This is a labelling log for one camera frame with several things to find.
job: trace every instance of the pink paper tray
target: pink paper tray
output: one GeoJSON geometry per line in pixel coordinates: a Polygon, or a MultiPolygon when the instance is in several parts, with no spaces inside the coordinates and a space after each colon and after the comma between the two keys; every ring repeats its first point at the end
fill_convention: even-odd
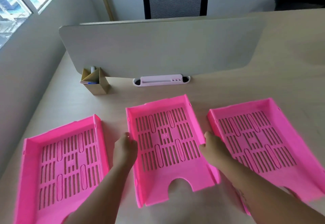
{"type": "Polygon", "coordinates": [[[60,224],[108,173],[101,120],[93,115],[24,141],[15,224],[60,224]]]}
{"type": "Polygon", "coordinates": [[[324,196],[323,167],[273,99],[211,109],[208,119],[233,158],[246,167],[302,201],[324,196]]]}
{"type": "Polygon", "coordinates": [[[205,138],[186,95],[127,108],[126,115],[139,147],[133,167],[139,208],[168,200],[176,178],[193,191],[220,183],[218,170],[199,152],[205,138]]]}

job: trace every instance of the pen holder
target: pen holder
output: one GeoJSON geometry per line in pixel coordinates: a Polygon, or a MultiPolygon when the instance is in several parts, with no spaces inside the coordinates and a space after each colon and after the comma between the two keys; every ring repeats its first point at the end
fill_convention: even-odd
{"type": "Polygon", "coordinates": [[[110,84],[106,80],[103,70],[101,68],[97,68],[93,73],[90,73],[87,69],[83,69],[81,81],[96,83],[96,84],[84,84],[84,86],[93,95],[106,95],[110,87],[110,84]]]}

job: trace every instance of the forearm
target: forearm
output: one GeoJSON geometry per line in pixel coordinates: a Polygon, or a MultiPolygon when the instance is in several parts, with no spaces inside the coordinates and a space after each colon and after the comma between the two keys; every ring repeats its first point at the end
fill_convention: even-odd
{"type": "Polygon", "coordinates": [[[238,161],[232,158],[226,159],[218,165],[218,168],[242,193],[242,197],[258,224],[325,223],[323,215],[238,161]]]}
{"type": "Polygon", "coordinates": [[[102,182],[64,224],[113,224],[130,169],[113,166],[102,182]]]}

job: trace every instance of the table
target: table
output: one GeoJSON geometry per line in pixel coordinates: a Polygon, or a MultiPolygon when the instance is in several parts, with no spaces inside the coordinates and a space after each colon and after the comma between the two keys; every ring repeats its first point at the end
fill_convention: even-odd
{"type": "MultiPolygon", "coordinates": [[[[325,10],[253,13],[266,27],[244,68],[194,76],[189,84],[137,88],[127,78],[108,78],[108,95],[93,96],[79,83],[66,53],[0,180],[0,219],[10,224],[17,192],[22,142],[63,124],[97,114],[105,140],[127,131],[125,108],[187,94],[202,130],[210,130],[210,108],[272,97],[325,167],[325,10]]],[[[116,223],[254,223],[240,209],[225,177],[193,193],[188,183],[169,186],[170,200],[138,209],[132,172],[116,223]]],[[[325,214],[325,198],[310,205],[325,214]]]]}

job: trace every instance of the gray partition panel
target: gray partition panel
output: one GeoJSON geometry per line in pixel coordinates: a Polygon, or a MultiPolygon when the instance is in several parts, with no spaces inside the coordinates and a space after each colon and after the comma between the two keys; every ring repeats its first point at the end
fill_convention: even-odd
{"type": "Polygon", "coordinates": [[[59,33],[80,74],[97,66],[109,77],[140,78],[246,66],[263,27],[249,17],[64,26],[59,33]]]}

